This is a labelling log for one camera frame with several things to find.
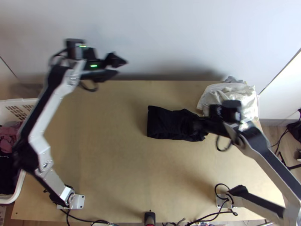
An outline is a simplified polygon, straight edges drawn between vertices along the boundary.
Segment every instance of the white plastic basket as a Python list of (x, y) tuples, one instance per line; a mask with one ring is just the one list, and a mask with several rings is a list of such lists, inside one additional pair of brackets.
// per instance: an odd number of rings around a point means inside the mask
[[(0, 125), (9, 121), (25, 120), (36, 101), (37, 98), (0, 101)], [(20, 170), (15, 192), (12, 195), (0, 194), (0, 204), (10, 204), (18, 198), (24, 178), (25, 171)]]

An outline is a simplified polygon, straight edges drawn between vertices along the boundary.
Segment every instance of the wooden table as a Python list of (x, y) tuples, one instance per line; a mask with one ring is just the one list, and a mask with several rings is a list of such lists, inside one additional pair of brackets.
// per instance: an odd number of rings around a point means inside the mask
[[(281, 192), (253, 159), (237, 148), (219, 152), (216, 136), (202, 142), (158, 140), (146, 136), (147, 107), (196, 111), (213, 81), (108, 81), (96, 93), (81, 89), (67, 96), (47, 131), (54, 168), (61, 179), (85, 194), (82, 210), (71, 214), (110, 222), (142, 222), (144, 212), (157, 222), (187, 221), (217, 212), (214, 186), (239, 184), (284, 205)], [(27, 175), (13, 219), (65, 221), (65, 215)], [(262, 219), (247, 209), (218, 221)]]

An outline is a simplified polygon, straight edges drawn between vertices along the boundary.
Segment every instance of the white cloth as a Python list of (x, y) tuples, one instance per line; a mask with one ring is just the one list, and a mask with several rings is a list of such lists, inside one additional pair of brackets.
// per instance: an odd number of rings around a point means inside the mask
[(209, 85), (201, 96), (197, 109), (209, 116), (209, 105), (222, 104), (225, 100), (238, 100), (242, 103), (242, 115), (246, 118), (258, 119), (258, 96), (255, 86), (240, 83), (220, 83)]

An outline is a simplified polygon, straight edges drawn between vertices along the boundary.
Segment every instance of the black garment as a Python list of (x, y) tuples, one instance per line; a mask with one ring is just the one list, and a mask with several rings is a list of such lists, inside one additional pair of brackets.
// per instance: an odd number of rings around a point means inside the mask
[(17, 174), (12, 153), (0, 151), (0, 194), (10, 195), (15, 192)]
[(286, 126), (287, 130), (293, 135), (293, 137), (301, 143), (301, 122), (290, 123)]
[(169, 111), (148, 106), (147, 136), (156, 139), (202, 141), (208, 135), (202, 128), (194, 128), (200, 117), (187, 109)]

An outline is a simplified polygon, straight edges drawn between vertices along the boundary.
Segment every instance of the power cord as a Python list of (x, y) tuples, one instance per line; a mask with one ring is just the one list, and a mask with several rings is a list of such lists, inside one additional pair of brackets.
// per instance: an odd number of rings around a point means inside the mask
[[(300, 122), (300, 120), (301, 120), (301, 109), (298, 109), (298, 112), (300, 113), (300, 117), (299, 117), (298, 121), (296, 121), (296, 122)], [(271, 147), (274, 147), (274, 146), (277, 145), (277, 148), (276, 148), (274, 154), (277, 154), (277, 151), (278, 151), (279, 146), (280, 146), (280, 141), (281, 141), (281, 139), (283, 138), (283, 136), (284, 136), (285, 134), (287, 134), (288, 132), (289, 132), (289, 130), (286, 128), (286, 130), (285, 130), (285, 131), (283, 132), (283, 134), (280, 136), (280, 138), (279, 138), (279, 140), (277, 141), (277, 143), (275, 143), (274, 145), (271, 146)]]
[(119, 226), (117, 224), (113, 224), (113, 223), (110, 223), (106, 220), (96, 220), (96, 221), (91, 221), (91, 220), (84, 220), (84, 219), (80, 219), (80, 218), (77, 218), (77, 217), (74, 217), (70, 214), (70, 209), (68, 209), (67, 212), (65, 212), (64, 210), (60, 209), (64, 214), (66, 214), (66, 222), (67, 222), (67, 225), (68, 226), (71, 226), (70, 223), (69, 223), (69, 220), (68, 218), (71, 217), (75, 220), (78, 220), (78, 221), (82, 221), (82, 222), (88, 222), (88, 223), (92, 223), (91, 226), (93, 226), (95, 223), (101, 223), (101, 224), (108, 224), (108, 225), (111, 225), (111, 226)]
[[(229, 188), (227, 185), (223, 184), (223, 183), (218, 183), (217, 185), (215, 185), (215, 187), (214, 187), (215, 195), (216, 195), (218, 198), (220, 198), (220, 199), (222, 199), (222, 200), (225, 200), (225, 201), (223, 202), (223, 204), (221, 205), (219, 211), (216, 212), (216, 213), (208, 214), (208, 215), (206, 215), (206, 216), (204, 216), (204, 217), (202, 217), (202, 218), (200, 218), (200, 219), (197, 219), (197, 220), (195, 220), (195, 221), (193, 221), (193, 222), (189, 222), (189, 223), (187, 223), (185, 226), (190, 226), (190, 225), (192, 225), (192, 224), (199, 223), (199, 222), (209, 222), (209, 221), (213, 221), (213, 220), (215, 220), (220, 214), (229, 214), (229, 213), (232, 213), (234, 216), (238, 216), (238, 213), (237, 213), (237, 212), (234, 212), (232, 209), (230, 209), (229, 211), (223, 211), (223, 212), (222, 212), (222, 208), (223, 208), (223, 206), (225, 205), (225, 203), (229, 201), (229, 198), (222, 198), (222, 197), (220, 197), (220, 196), (217, 194), (217, 191), (216, 191), (216, 190), (217, 190), (217, 187), (220, 186), (220, 185), (223, 185), (223, 186), (225, 186), (228, 190), (230, 190), (230, 188)], [(216, 216), (213, 217), (213, 218), (210, 219), (210, 220), (204, 220), (204, 219), (206, 219), (207, 217), (210, 217), (210, 216), (213, 216), (213, 215), (216, 215)], [(167, 222), (167, 223), (165, 223), (165, 224), (162, 223), (162, 226), (167, 226), (168, 224), (171, 224), (171, 225), (173, 225), (173, 226), (176, 226), (176, 225), (179, 225), (179, 223), (182, 222), (183, 220), (184, 220), (184, 219), (180, 220), (177, 224), (176, 224), (176, 223), (171, 223), (171, 222)]]
[[(195, 223), (198, 223), (198, 222), (209, 222), (209, 221), (213, 221), (213, 220), (215, 220), (220, 214), (228, 214), (228, 213), (232, 213), (234, 216), (238, 216), (238, 213), (237, 213), (237, 212), (234, 212), (233, 210), (222, 212), (223, 206), (224, 206), (225, 203), (228, 202), (228, 201), (229, 201), (229, 199), (227, 199), (227, 200), (225, 200), (225, 201), (223, 202), (223, 204), (221, 205), (221, 207), (220, 207), (220, 209), (219, 209), (218, 212), (213, 213), (213, 214), (208, 214), (207, 216), (204, 216), (204, 217), (202, 217), (202, 218), (200, 218), (200, 219), (197, 219), (197, 220), (195, 220), (195, 221), (193, 221), (193, 222), (190, 222), (190, 223), (186, 224), (186, 226), (190, 226), (190, 225), (195, 224)], [(210, 216), (213, 216), (213, 215), (216, 215), (216, 216), (213, 217), (213, 218), (210, 219), (210, 220), (204, 220), (205, 218), (210, 217)]]
[(80, 88), (83, 88), (86, 91), (94, 93), (98, 90), (98, 84), (96, 82), (94, 82), (93, 80), (91, 80), (91, 82), (94, 84), (94, 88), (91, 88), (91, 89), (88, 88), (82, 81), (79, 82), (78, 86)]
[(218, 145), (219, 144), (219, 138), (220, 138), (220, 136), (217, 136), (216, 141), (215, 141), (216, 149), (218, 151), (227, 151), (231, 147), (232, 141), (231, 140), (229, 141), (229, 144), (228, 144), (228, 146), (225, 149), (220, 149), (219, 145)]

